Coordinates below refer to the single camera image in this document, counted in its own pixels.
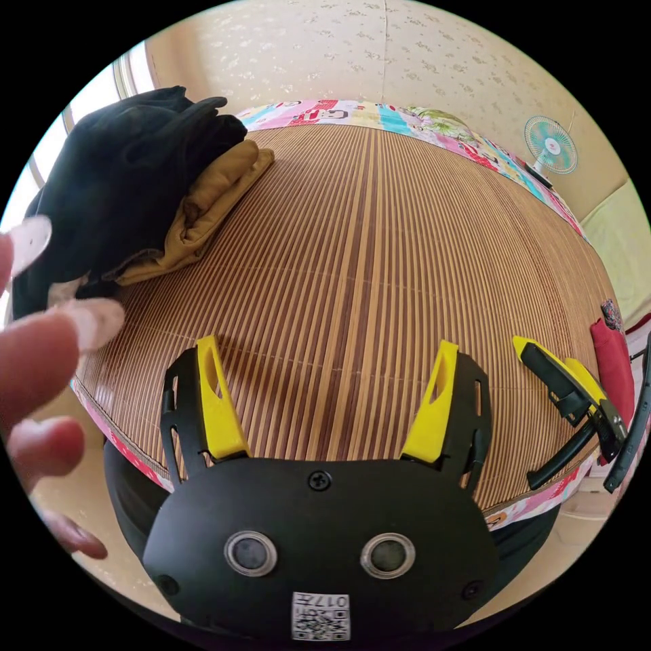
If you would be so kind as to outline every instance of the hand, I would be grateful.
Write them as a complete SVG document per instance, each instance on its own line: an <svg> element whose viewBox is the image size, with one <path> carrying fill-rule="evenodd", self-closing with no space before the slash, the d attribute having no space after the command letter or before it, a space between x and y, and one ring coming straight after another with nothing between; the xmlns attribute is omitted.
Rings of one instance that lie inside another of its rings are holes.
<svg viewBox="0 0 651 651"><path fill-rule="evenodd" d="M32 217L0 235L0 291L47 247L52 225ZM0 331L0 432L18 478L30 494L43 477L68 475L81 461L84 437L72 418L25 420L48 404L72 379L81 355L108 343L124 312L112 300L70 301ZM41 518L69 553L106 557L106 547L60 513Z"/></svg>

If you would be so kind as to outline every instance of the yellow plastic part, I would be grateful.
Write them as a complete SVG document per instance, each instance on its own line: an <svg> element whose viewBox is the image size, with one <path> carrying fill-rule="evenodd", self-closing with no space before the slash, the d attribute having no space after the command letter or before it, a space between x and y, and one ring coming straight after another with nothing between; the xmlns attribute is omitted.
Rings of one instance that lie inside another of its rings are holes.
<svg viewBox="0 0 651 651"><path fill-rule="evenodd" d="M434 463L443 451L448 429L454 374L459 346L441 341L434 370L427 385L402 455Z"/></svg>
<svg viewBox="0 0 651 651"><path fill-rule="evenodd" d="M533 339L527 339L526 337L513 337L513 346L517 351L517 356L520 361L522 361L522 353L527 344L534 344L537 346L543 353L548 355L553 359L556 364L558 364L570 377L572 377L576 383L586 391L590 400L592 401L592 406L589 408L590 413L594 413L599 406L599 403L602 400L606 399L606 394L601 388L599 383L594 379L592 373L586 369L586 367L579 362L577 359L568 357L565 361L561 361L553 353L548 351L544 346L540 345L537 341Z"/></svg>
<svg viewBox="0 0 651 651"><path fill-rule="evenodd" d="M215 459L251 451L244 437L233 400L226 385L217 341L213 336L197 341L199 386L208 452Z"/></svg>

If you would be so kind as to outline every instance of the wallpaper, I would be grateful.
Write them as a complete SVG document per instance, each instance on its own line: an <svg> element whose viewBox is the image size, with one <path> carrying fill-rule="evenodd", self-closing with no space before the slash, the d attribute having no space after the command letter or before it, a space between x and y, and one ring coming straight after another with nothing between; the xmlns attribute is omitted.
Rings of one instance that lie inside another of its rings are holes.
<svg viewBox="0 0 651 651"><path fill-rule="evenodd" d="M535 61L411 0L239 0L157 35L148 49L162 85L183 83L192 99L225 96L230 113L301 97L433 106L527 160L531 116L571 124L579 166L552 181L580 219L627 177L590 116Z"/></svg>

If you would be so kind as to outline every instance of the yellow cloth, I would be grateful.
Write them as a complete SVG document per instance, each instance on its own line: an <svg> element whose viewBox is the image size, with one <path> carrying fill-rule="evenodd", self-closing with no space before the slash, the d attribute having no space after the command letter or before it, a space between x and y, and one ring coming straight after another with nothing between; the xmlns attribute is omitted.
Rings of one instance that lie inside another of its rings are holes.
<svg viewBox="0 0 651 651"><path fill-rule="evenodd" d="M253 140L244 140L219 156L181 201L165 238L165 254L131 264L117 283L133 285L201 260L233 206L273 162L273 151L258 149Z"/></svg>
<svg viewBox="0 0 651 651"><path fill-rule="evenodd" d="M634 326L651 312L651 228L633 181L602 201L581 226L604 262L624 326Z"/></svg>

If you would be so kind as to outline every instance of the fan base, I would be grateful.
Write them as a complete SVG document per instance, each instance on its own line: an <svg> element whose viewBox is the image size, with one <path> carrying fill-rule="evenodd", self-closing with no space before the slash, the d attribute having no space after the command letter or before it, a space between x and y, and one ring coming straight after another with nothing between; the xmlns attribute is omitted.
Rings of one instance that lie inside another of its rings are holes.
<svg viewBox="0 0 651 651"><path fill-rule="evenodd" d="M535 179L539 180L546 188L549 190L553 188L551 181L545 178L538 170L535 170L529 163L524 163L524 166L527 172L529 172L529 174L531 174Z"/></svg>

